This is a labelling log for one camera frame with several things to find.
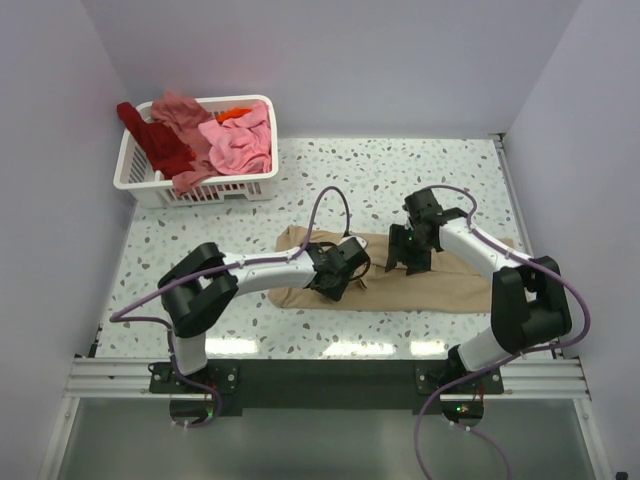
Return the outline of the beige t shirt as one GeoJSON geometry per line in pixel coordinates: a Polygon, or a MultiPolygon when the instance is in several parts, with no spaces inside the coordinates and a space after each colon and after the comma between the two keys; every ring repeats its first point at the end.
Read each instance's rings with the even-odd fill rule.
{"type": "Polygon", "coordinates": [[[472,314],[490,311],[490,281],[461,258],[448,252],[434,253],[429,272],[408,276],[403,265],[386,272],[388,237],[373,233],[362,233],[360,237],[367,241],[371,266],[362,279],[347,287],[339,301],[311,289],[291,287],[271,289],[269,300],[283,309],[472,314]]]}

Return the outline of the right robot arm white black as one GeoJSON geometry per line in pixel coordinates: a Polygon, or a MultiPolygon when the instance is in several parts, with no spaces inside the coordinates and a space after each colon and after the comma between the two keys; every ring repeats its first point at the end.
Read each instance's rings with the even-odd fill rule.
{"type": "Polygon", "coordinates": [[[407,196],[403,210],[406,223],[389,228],[387,272],[401,263],[409,275],[426,273],[435,255],[447,252],[490,281],[490,326],[448,351],[438,386],[469,392],[487,368],[570,332],[572,320],[555,260],[511,250],[474,227],[469,213],[443,208],[432,188],[407,196]]]}

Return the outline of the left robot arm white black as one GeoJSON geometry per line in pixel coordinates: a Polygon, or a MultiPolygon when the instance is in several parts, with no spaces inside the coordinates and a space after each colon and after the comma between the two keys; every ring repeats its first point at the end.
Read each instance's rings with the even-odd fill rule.
{"type": "Polygon", "coordinates": [[[278,288],[309,289],[333,302],[368,272],[367,242],[346,236],[337,243],[306,242],[273,254],[226,254],[200,245],[158,283],[171,320],[175,366],[171,378],[185,392],[217,387],[207,367],[206,333],[237,297],[278,288]]]}

